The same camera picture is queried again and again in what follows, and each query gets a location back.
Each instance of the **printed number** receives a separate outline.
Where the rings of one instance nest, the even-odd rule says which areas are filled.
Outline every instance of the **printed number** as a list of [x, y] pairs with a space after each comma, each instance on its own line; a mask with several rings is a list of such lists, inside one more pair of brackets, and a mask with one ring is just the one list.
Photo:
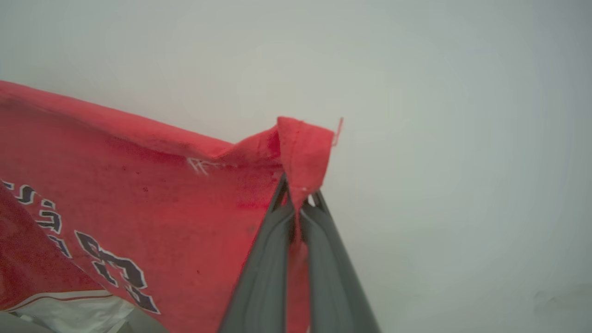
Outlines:
[[60, 234], [62, 231], [62, 217], [58, 213], [52, 212], [51, 210], [40, 210], [39, 216], [52, 219], [51, 221], [36, 221], [40, 227], [49, 228], [56, 234]]
[[68, 258], [72, 259], [72, 256], [70, 255], [70, 252], [68, 251], [68, 247], [66, 246], [66, 243], [64, 243], [63, 239], [59, 239], [55, 236], [51, 236], [51, 235], [47, 235], [47, 237], [49, 237], [49, 239], [51, 239], [54, 243], [56, 243], [57, 248], [60, 249], [60, 251]]
[[9, 189], [11, 191], [14, 190], [14, 183], [8, 182], [8, 181], [3, 181], [3, 183], [4, 183], [4, 187], [6, 187], [7, 189]]
[[16, 198], [18, 202], [22, 204], [31, 204], [33, 203], [34, 196], [35, 190], [33, 190], [33, 187], [30, 187], [29, 185], [23, 185], [21, 186], [21, 192], [19, 193], [19, 196]]
[[82, 248], [96, 259], [92, 264], [100, 275], [113, 286], [119, 287], [117, 280], [109, 274], [107, 263], [113, 267], [119, 267], [123, 270], [121, 277], [129, 284], [128, 286], [125, 286], [125, 288], [128, 294], [130, 294], [130, 296], [136, 301], [136, 304], [144, 310], [160, 313], [156, 308], [152, 297], [143, 294], [139, 290], [147, 287], [146, 280], [144, 279], [144, 272], [142, 272], [140, 267], [128, 258], [120, 258], [101, 248], [99, 243], [91, 236], [78, 231], [75, 231], [75, 233]]
[[55, 204], [55, 203], [53, 203], [53, 201], [51, 201], [51, 200], [48, 200], [48, 199], [43, 199], [43, 200], [41, 201], [41, 205], [42, 205], [43, 207], [48, 207], [48, 208], [51, 208], [51, 209], [55, 209], [55, 208], [56, 208], [56, 204]]

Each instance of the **white fabric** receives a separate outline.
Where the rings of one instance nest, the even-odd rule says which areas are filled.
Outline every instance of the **white fabric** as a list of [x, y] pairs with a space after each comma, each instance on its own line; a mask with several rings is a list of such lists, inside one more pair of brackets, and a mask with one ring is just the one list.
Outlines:
[[21, 307], [17, 314], [36, 317], [56, 333], [105, 333], [134, 308], [117, 296], [74, 300], [44, 297]]
[[27, 305], [34, 300], [45, 298], [45, 297], [66, 300], [66, 299], [73, 299], [73, 298], [99, 297], [99, 296], [110, 296], [110, 295], [111, 295], [111, 293], [106, 290], [85, 290], [82, 292], [63, 292], [63, 293], [39, 293], [39, 294], [35, 294], [35, 295], [23, 300], [22, 302], [20, 302], [19, 304], [15, 305], [11, 308], [4, 309], [3, 311], [6, 311], [6, 312], [13, 312], [15, 310], [18, 311], [20, 307]]

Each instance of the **black lettering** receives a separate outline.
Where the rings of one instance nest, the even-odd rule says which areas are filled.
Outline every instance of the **black lettering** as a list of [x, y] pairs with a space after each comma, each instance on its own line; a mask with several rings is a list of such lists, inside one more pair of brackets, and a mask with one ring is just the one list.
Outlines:
[[127, 292], [134, 299], [136, 304], [150, 312], [160, 313], [156, 308], [151, 296], [143, 294], [139, 289], [147, 287], [144, 279], [144, 272], [131, 259], [120, 258], [109, 251], [102, 249], [99, 243], [89, 235], [75, 231], [76, 237], [82, 248], [97, 261], [93, 261], [96, 271], [102, 275], [109, 283], [118, 287], [117, 280], [109, 274], [107, 263], [113, 267], [123, 270], [121, 277], [129, 284], [125, 286]]
[[52, 219], [51, 222], [36, 221], [40, 227], [52, 229], [56, 234], [60, 234], [60, 232], [62, 231], [62, 217], [58, 213], [52, 212], [51, 210], [40, 210], [39, 216], [49, 217]]
[[41, 201], [41, 205], [42, 205], [43, 207], [48, 207], [48, 208], [51, 208], [51, 209], [55, 209], [55, 208], [56, 208], [56, 204], [55, 204], [55, 203], [53, 203], [53, 201], [51, 201], [51, 200], [48, 200], [48, 199], [43, 199], [43, 200]]
[[17, 198], [17, 201], [22, 203], [22, 204], [31, 204], [33, 203], [33, 198], [35, 196], [35, 190], [33, 190], [33, 187], [30, 187], [29, 185], [23, 185], [21, 186], [21, 192], [19, 193]]
[[14, 184], [11, 182], [7, 182], [7, 181], [3, 181], [2, 183], [4, 183], [4, 187], [6, 187], [9, 190], [14, 190]]
[[148, 296], [137, 290], [135, 287], [126, 287], [127, 293], [136, 301], [139, 307], [150, 312], [160, 313], [154, 306], [152, 296]]
[[63, 239], [59, 239], [55, 236], [48, 235], [49, 239], [51, 239], [54, 243], [56, 243], [57, 248], [68, 258], [72, 259], [70, 252], [68, 251], [68, 247], [66, 247], [66, 243], [64, 243]]

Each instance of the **white wall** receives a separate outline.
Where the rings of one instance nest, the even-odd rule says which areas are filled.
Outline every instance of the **white wall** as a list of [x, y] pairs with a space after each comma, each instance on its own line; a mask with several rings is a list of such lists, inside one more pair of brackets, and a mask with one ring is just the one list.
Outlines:
[[236, 142], [345, 117], [384, 332], [592, 331], [592, 2], [0, 2], [0, 78]]

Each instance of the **red fabric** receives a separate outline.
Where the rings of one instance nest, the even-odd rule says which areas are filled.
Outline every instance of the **red fabric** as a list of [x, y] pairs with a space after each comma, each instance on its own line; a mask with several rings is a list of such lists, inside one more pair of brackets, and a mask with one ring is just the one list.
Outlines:
[[[73, 262], [171, 333], [216, 331], [280, 176], [299, 206], [321, 186], [333, 138], [280, 117], [232, 145], [2, 81], [0, 124], [0, 177], [12, 187], [0, 196], [0, 309], [98, 288]], [[288, 332], [304, 333], [307, 267], [289, 270]]]

